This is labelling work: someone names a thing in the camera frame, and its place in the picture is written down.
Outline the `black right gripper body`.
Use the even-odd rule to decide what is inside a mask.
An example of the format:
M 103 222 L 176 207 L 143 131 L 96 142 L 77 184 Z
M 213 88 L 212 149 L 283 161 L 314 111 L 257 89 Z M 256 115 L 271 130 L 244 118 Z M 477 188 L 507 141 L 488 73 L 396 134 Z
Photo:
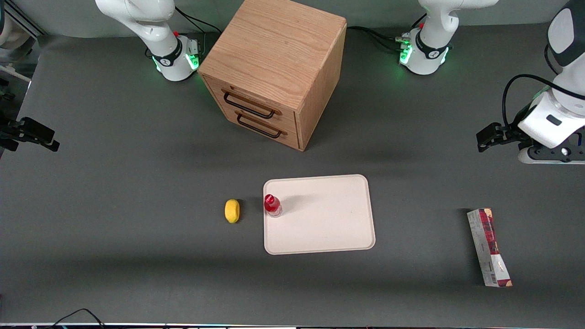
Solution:
M 0 111 L 0 138 L 16 139 L 21 135 L 21 123 L 6 116 L 4 111 Z

